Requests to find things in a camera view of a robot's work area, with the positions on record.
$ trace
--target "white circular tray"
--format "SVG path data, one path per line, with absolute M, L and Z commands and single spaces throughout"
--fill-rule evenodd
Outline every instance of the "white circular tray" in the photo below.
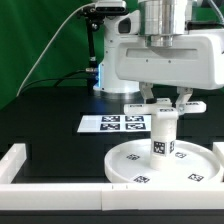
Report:
M 175 142 L 172 166 L 162 171 L 150 167 L 151 140 L 135 140 L 112 148 L 105 156 L 105 173 L 112 183 L 221 182 L 222 166 L 208 149 Z

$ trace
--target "black tabletop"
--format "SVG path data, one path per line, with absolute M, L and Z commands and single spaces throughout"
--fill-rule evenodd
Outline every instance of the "black tabletop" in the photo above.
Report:
M 156 97 L 169 97 L 173 102 L 178 96 L 174 87 L 159 86 L 153 91 Z M 224 94 L 219 90 L 195 90 L 191 100 L 204 101 L 207 111 L 181 116 L 177 139 L 212 149 L 214 141 L 224 141 Z M 141 98 L 129 101 L 99 98 L 89 95 L 85 87 L 39 87 L 26 91 L 0 111 L 0 157 L 14 143 L 27 144 L 28 158 L 13 183 L 108 182 L 104 174 L 104 156 L 108 150 L 123 142 L 149 138 L 150 133 L 78 133 L 82 116 L 123 114 L 125 103 L 142 102 Z M 41 220 L 41 223 L 62 223 L 66 217 L 66 223 L 90 220 L 91 223 L 139 220 L 139 223 L 214 220 L 221 223 L 223 215 L 223 211 L 36 211 L 0 212 L 0 220 L 1 223 Z

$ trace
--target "green backdrop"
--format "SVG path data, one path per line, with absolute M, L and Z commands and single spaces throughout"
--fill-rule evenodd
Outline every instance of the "green backdrop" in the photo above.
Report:
M 0 108 L 15 98 L 27 73 L 62 22 L 88 0 L 0 0 Z M 137 0 L 127 0 L 131 9 Z M 199 9 L 198 19 L 216 19 Z M 103 31 L 94 35 L 98 60 L 103 58 Z M 84 19 L 73 18 L 60 33 L 31 80 L 61 77 L 88 66 Z M 69 81 L 85 85 L 85 82 Z

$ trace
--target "cable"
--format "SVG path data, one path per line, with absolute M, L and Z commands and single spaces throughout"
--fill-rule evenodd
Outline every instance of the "cable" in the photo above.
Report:
M 37 61 L 35 62 L 35 64 L 33 65 L 33 67 L 31 68 L 31 70 L 29 71 L 29 73 L 27 74 L 26 78 L 23 80 L 21 86 L 19 87 L 19 90 L 17 92 L 16 96 L 20 95 L 21 90 L 23 89 L 23 87 L 25 86 L 25 83 L 27 82 L 27 80 L 30 78 L 30 76 L 32 75 L 33 71 L 36 69 L 36 67 L 38 66 L 38 64 L 40 63 L 41 59 L 43 58 L 43 56 L 45 55 L 45 53 L 47 52 L 47 50 L 49 49 L 49 47 L 51 46 L 51 44 L 53 43 L 53 41 L 56 39 L 56 37 L 58 36 L 58 34 L 60 33 L 60 31 L 64 28 L 64 26 L 69 22 L 69 20 L 77 13 L 79 12 L 81 9 L 83 9 L 84 7 L 88 7 L 88 6 L 94 6 L 94 3 L 90 3 L 84 6 L 79 7 L 78 9 L 76 9 L 63 23 L 62 25 L 58 28 L 58 30 L 56 31 L 56 33 L 54 34 L 54 36 L 52 37 L 52 39 L 49 41 L 49 43 L 47 44 L 47 46 L 45 47 L 45 49 L 43 50 L 43 52 L 41 53 L 40 57 L 37 59 Z
M 214 29 L 217 26 L 224 28 L 224 24 L 216 21 L 187 21 L 186 30 L 198 30 L 198 29 Z
M 77 74 L 84 73 L 84 72 L 86 72 L 86 70 L 78 70 L 78 71 L 76 71 L 76 72 L 70 72 L 70 73 L 68 73 L 67 75 L 63 76 L 61 80 L 59 79 L 59 80 L 54 84 L 54 87 L 57 87 L 61 82 L 63 82 L 63 81 L 64 81 L 63 78 L 68 78 L 68 77 L 71 77 L 71 76 L 73 76 L 73 75 L 77 75 Z
M 217 5 L 213 2 L 213 0 L 208 0 L 208 4 L 214 10 L 215 14 L 218 16 L 220 23 L 224 24 L 224 17 L 219 8 L 217 7 Z
M 35 80 L 33 82 L 28 83 L 27 85 L 23 86 L 23 88 L 21 89 L 19 95 L 17 97 L 19 97 L 21 95 L 21 93 L 23 93 L 25 91 L 25 89 L 27 89 L 29 86 L 34 85 L 36 83 L 40 83 L 40 82 L 48 82 L 48 81 L 64 81 L 64 80 L 74 80 L 74 79 L 89 79 L 92 78 L 92 76 L 89 77 L 75 77 L 75 78 L 69 78 L 69 77 L 64 77 L 64 78 L 49 78 L 49 79 L 41 79 L 41 80 Z

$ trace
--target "white border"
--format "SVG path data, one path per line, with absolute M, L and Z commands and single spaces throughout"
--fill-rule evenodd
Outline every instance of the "white border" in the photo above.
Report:
M 221 161 L 223 152 L 215 143 Z M 0 161 L 0 210 L 224 209 L 224 183 L 10 184 L 25 159 L 25 144 L 15 144 Z

